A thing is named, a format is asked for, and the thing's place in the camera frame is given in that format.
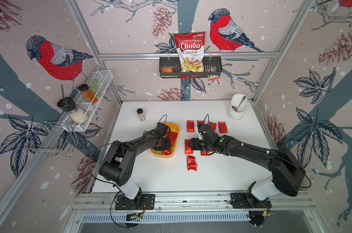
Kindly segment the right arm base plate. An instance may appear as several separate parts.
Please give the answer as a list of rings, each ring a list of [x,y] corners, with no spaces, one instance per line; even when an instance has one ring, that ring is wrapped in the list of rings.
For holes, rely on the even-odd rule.
[[[230,204],[234,209],[270,209],[272,204],[269,198],[260,201],[251,194],[247,193],[230,193]]]

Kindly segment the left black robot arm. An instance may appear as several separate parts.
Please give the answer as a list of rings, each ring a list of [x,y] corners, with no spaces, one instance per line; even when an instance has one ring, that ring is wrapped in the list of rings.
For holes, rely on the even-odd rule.
[[[131,179],[136,156],[149,149],[160,152],[170,149],[170,135],[170,127],[159,122],[155,129],[144,132],[139,138],[127,142],[113,142],[99,167],[99,175],[114,182],[122,192],[124,200],[138,207],[142,190]]]

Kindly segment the red tea bag two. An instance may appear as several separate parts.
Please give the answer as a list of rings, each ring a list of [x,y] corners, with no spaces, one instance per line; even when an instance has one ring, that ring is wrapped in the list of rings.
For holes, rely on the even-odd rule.
[[[211,126],[211,128],[213,129],[214,132],[216,131],[217,123],[209,122],[209,126]]]

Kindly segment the red tea bag four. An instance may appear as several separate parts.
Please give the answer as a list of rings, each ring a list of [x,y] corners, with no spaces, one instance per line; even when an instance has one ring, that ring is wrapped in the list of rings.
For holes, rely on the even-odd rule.
[[[194,125],[194,120],[188,120],[186,122],[186,132],[192,133],[194,132],[195,125]]]

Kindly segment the red tea bag seven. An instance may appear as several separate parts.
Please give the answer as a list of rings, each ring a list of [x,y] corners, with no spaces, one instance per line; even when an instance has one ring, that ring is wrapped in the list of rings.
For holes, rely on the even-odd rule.
[[[189,143],[190,143],[190,139],[186,139],[185,141],[184,141],[184,145],[185,145],[185,150],[184,150],[184,152],[185,152],[185,154],[193,154],[193,150],[191,149],[191,147],[190,147],[190,145],[189,145]]]

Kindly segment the red tea bag eight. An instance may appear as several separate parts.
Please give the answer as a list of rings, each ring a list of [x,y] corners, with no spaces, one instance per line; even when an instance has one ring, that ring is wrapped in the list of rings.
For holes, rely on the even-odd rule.
[[[197,163],[194,156],[187,156],[187,169],[197,171]]]

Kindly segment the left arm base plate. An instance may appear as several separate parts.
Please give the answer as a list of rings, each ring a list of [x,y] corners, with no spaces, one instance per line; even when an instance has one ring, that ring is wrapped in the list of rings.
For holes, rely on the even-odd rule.
[[[139,194],[134,200],[118,195],[114,201],[115,210],[153,210],[155,194]]]

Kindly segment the red tea bag one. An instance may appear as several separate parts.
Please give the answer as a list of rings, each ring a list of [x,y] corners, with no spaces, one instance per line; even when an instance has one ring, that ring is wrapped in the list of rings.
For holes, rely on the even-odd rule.
[[[224,134],[228,133],[226,122],[220,121],[218,122],[219,133]]]

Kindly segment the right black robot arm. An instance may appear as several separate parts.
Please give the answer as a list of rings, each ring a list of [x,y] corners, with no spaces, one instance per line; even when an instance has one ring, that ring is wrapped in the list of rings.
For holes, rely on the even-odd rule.
[[[305,178],[305,170],[295,156],[287,149],[266,149],[239,141],[231,136],[219,136],[211,126],[198,125],[198,138],[188,143],[192,150],[205,150],[238,157],[257,164],[271,172],[271,176],[261,182],[253,182],[245,193],[246,202],[253,205],[271,196],[284,194],[298,195]]]

